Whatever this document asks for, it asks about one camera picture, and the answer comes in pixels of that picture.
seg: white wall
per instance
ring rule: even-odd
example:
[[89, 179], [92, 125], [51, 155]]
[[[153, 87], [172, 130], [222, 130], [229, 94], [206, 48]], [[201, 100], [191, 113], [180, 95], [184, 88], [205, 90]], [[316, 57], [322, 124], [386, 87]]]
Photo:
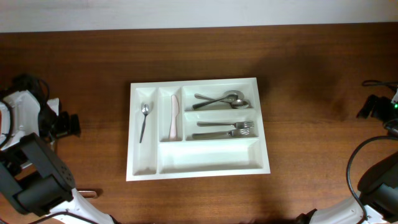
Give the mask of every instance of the white wall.
[[0, 32], [386, 21], [397, 0], [0, 0]]

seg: wood grain surface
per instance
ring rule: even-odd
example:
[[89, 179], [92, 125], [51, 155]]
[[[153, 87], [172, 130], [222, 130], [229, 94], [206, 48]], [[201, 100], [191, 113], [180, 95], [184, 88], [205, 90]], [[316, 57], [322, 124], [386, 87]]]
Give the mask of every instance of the wood grain surface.
[[[392, 97], [361, 82], [398, 79], [398, 23], [1, 34], [0, 85], [22, 72], [79, 115], [81, 138], [62, 139], [57, 153], [78, 188], [103, 191], [91, 203], [118, 221], [295, 218], [349, 197], [350, 154], [386, 133], [356, 113], [370, 94]], [[242, 77], [257, 77], [271, 174], [125, 181], [130, 83]], [[353, 183], [396, 150], [388, 141], [364, 148]], [[38, 219], [3, 196], [0, 218]]]

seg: butter knife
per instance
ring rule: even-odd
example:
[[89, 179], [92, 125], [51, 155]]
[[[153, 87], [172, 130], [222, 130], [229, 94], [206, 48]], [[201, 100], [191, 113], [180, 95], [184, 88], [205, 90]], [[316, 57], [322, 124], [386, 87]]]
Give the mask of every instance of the butter knife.
[[178, 106], [178, 99], [176, 95], [172, 95], [172, 124], [170, 127], [170, 141], [177, 140], [177, 115], [180, 113], [180, 107]]

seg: tray compartment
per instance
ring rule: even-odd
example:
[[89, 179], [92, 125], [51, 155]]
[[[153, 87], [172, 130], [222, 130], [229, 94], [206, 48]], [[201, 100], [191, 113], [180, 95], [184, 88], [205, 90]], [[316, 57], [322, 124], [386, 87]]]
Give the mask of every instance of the tray compartment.
[[[141, 107], [147, 103], [150, 113], [146, 119], [146, 127], [142, 142], [139, 143], [142, 122], [144, 115]], [[156, 174], [157, 169], [157, 89], [156, 88], [137, 88], [134, 97], [131, 99], [130, 132], [132, 141], [129, 147], [133, 148], [132, 174], [148, 175]]]
[[258, 139], [161, 144], [159, 155], [160, 174], [263, 167]]
[[[251, 134], [239, 138], [253, 138], [258, 137], [258, 125], [262, 125], [257, 122], [256, 111], [254, 109], [243, 109], [243, 110], [222, 110], [222, 111], [199, 111], [185, 113], [184, 125], [185, 125], [185, 136], [187, 141], [196, 141], [192, 138], [193, 133], [211, 133], [218, 131], [230, 131], [235, 129], [234, 126], [208, 126], [199, 127], [198, 121], [202, 122], [227, 122], [235, 123], [238, 121], [253, 121], [254, 128], [251, 128]], [[232, 139], [228, 135], [216, 137], [212, 139]]]
[[181, 88], [179, 86], [170, 86], [159, 88], [159, 139], [161, 142], [168, 142], [170, 134], [170, 126], [172, 122], [172, 95], [176, 95], [178, 99], [178, 107], [180, 113], [177, 115], [177, 141], [182, 140], [182, 97]]
[[182, 91], [184, 100], [185, 111], [205, 111], [205, 110], [228, 110], [231, 106], [228, 103], [216, 102], [204, 107], [194, 110], [192, 105], [195, 103], [202, 103], [206, 100], [196, 99], [195, 94], [201, 94], [213, 99], [222, 97], [226, 91], [238, 90], [244, 94], [245, 100], [250, 102], [249, 108], [256, 108], [256, 101], [254, 100], [253, 86], [250, 83], [231, 83], [223, 84], [220, 83], [214, 85], [196, 85], [196, 86], [185, 86]]

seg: cutlery tray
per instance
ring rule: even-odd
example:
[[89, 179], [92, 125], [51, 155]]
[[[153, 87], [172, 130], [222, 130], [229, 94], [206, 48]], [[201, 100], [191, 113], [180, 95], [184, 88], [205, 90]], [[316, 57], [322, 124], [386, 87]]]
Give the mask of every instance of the cutlery tray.
[[[232, 109], [217, 102], [197, 110], [198, 93], [219, 98], [228, 90], [244, 93], [246, 109]], [[178, 98], [177, 139], [169, 140], [172, 122], [172, 95]], [[269, 174], [266, 139], [256, 78], [198, 80], [182, 82], [132, 83], [130, 95], [129, 144], [126, 180], [155, 180], [219, 175]], [[146, 128], [139, 143], [144, 115], [149, 105]], [[197, 126], [198, 121], [253, 121], [247, 136], [224, 136], [196, 140], [193, 133], [230, 131], [233, 126]]]

